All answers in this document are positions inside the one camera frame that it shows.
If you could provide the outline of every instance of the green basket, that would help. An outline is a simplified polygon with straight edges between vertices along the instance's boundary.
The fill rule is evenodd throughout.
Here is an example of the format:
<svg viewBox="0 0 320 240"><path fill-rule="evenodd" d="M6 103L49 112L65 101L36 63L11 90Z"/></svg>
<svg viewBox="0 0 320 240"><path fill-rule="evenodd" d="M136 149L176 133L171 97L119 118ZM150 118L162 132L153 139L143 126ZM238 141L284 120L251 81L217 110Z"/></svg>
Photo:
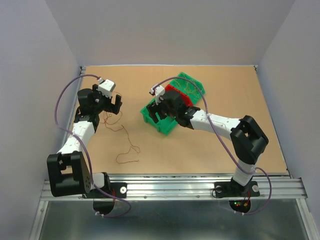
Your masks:
<svg viewBox="0 0 320 240"><path fill-rule="evenodd" d="M190 77L189 75L185 74L184 72L180 72L178 77L188 79L195 83L197 87L201 90L203 94L205 94L205 89L201 82L195 80L194 78ZM176 89L180 90L184 94L188 95L189 98L191 99L193 104L196 104L200 99L201 99L201 94L199 91L190 83L187 82L186 80L183 79L173 79L170 82L170 85L175 87ZM158 123L155 123L152 118L149 116L149 112L147 110L147 106L145 106L143 109L141 109L140 113L143 115L143 120L151 124L156 128L156 130L160 133L163 133L164 135L168 135L174 127L178 124L173 118L166 117L163 120L159 120Z"/></svg>

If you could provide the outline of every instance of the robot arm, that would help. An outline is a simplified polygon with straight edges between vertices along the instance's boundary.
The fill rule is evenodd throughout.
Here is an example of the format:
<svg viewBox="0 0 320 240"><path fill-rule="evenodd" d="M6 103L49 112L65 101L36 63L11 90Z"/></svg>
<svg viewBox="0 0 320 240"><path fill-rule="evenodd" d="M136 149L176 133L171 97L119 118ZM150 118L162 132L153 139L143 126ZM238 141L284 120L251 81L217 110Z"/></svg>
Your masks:
<svg viewBox="0 0 320 240"><path fill-rule="evenodd" d="M51 192L55 197L85 194L92 188L83 149L74 135L87 146L98 128L99 114L102 111L118 114L122 105L120 95L116 95L115 103L112 103L112 92L116 86L114 82L100 78L98 83L94 84L92 89L78 91L79 107L75 112L72 135L57 154L51 154L47 158ZM71 166L72 173L63 174L62 171L68 166ZM98 187L105 184L103 176L101 181L94 182Z"/></svg>
<svg viewBox="0 0 320 240"><path fill-rule="evenodd" d="M162 86L157 88L150 91L155 96L155 101L146 107L149 116L155 123L171 117L182 127L214 132L204 110L187 105L178 90L164 91ZM218 195L221 197L240 196L248 191L258 159L269 140L251 116L246 115L241 119L215 114L208 116L217 134L232 141L238 157L237 162L247 172L245 173L237 167L230 184L222 189Z"/></svg>

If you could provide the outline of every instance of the wooden table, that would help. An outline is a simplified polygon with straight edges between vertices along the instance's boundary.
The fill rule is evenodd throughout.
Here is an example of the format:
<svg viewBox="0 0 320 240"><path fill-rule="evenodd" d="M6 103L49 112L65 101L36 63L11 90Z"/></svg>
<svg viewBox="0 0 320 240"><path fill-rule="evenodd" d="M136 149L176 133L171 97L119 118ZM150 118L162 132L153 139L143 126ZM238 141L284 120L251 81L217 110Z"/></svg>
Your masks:
<svg viewBox="0 0 320 240"><path fill-rule="evenodd" d="M235 164L213 133L176 126L165 136L145 123L140 110L152 99L150 88L169 77L185 72L200 81L206 91L209 112L242 118L255 118L269 138L269 144L258 166L269 173L287 171L269 111L252 66L89 66L87 74L95 74L116 83L114 91L122 94L122 117L113 130L127 130L133 145L130 148L124 129L112 131L103 123L89 141L88 151L94 172L111 174L205 174L233 173ZM81 88L91 88L96 80L85 77ZM204 108L200 101L198 107ZM107 121L113 123L121 115L113 115ZM233 150L231 141L226 145Z"/></svg>

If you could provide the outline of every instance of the white wall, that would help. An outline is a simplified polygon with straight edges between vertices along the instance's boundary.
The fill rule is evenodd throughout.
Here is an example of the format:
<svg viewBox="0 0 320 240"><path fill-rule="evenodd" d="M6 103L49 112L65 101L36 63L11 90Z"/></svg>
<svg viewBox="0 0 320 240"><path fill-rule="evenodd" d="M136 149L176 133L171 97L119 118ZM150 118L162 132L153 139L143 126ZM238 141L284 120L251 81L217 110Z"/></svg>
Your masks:
<svg viewBox="0 0 320 240"><path fill-rule="evenodd" d="M46 0L82 66L257 64L294 0Z"/></svg>
<svg viewBox="0 0 320 240"><path fill-rule="evenodd" d="M0 239L28 239L62 132L55 100L78 64L44 0L0 1ZM62 102L69 117L75 88Z"/></svg>
<svg viewBox="0 0 320 240"><path fill-rule="evenodd" d="M320 230L320 1L296 0L258 67L288 165Z"/></svg>

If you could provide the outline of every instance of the gray floor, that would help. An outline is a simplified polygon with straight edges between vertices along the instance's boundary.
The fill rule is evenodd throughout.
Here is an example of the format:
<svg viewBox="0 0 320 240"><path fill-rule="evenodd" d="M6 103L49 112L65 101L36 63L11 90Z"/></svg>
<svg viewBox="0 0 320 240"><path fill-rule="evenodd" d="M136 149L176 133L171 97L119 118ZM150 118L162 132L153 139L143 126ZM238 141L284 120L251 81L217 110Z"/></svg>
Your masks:
<svg viewBox="0 0 320 240"><path fill-rule="evenodd" d="M252 210L265 200L252 202ZM272 200L253 216L230 211L227 201L133 202L132 211L120 218L94 215L90 201L50 202L42 240L306 240L294 199ZM123 211L122 203L117 210Z"/></svg>

